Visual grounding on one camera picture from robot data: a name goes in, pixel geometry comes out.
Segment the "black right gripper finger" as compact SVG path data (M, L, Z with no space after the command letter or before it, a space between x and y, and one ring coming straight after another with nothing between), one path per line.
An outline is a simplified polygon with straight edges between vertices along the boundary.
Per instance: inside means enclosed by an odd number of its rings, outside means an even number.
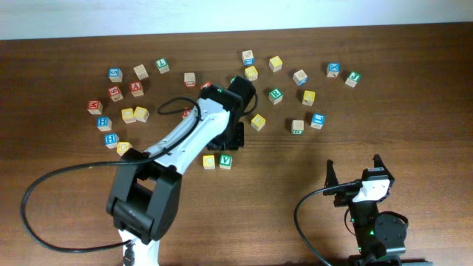
M324 181L325 191L323 195L331 196L337 193L337 186L339 186L332 160L327 160L326 169L326 178Z
M374 154L372 161L374 163L373 165L374 168L385 168L385 165L379 154Z

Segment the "green V wooden block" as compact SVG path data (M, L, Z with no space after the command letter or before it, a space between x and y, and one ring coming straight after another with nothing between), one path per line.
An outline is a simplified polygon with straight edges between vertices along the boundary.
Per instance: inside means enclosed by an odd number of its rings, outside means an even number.
M231 169L232 162L233 162L233 157L231 155L229 154L220 155L220 162L219 162L220 168Z

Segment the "yellow C wooden block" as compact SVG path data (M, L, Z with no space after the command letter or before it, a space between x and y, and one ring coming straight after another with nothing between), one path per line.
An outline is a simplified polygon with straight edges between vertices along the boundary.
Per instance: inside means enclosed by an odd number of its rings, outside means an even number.
M214 155L204 155L203 156L203 168L205 170L215 169L215 157Z

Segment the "green R top wooden block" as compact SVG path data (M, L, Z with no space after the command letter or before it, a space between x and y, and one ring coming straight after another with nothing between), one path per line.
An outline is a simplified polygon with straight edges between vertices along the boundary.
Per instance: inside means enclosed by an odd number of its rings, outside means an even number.
M282 91L279 88L275 88L269 92L268 99L273 105L276 105L282 101L283 96Z

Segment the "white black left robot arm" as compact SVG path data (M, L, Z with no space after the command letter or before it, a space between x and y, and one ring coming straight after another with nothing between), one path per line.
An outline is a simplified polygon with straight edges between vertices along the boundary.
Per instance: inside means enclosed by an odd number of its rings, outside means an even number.
M183 174L203 149L243 146L240 118L256 99L254 85L242 77L228 88L207 86L188 117L161 141L121 157L106 211L124 242L124 265L157 265L160 240L177 215Z

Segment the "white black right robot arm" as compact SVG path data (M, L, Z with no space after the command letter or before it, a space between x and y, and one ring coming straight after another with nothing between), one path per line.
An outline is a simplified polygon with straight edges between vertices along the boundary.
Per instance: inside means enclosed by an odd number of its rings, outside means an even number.
M361 178L340 184L333 161L328 160L324 183L328 190L323 195L333 195L335 207L348 208L359 252L349 257L349 265L401 265L409 221L395 212L378 210L378 203L389 196L395 179L379 155L373 157L373 162Z

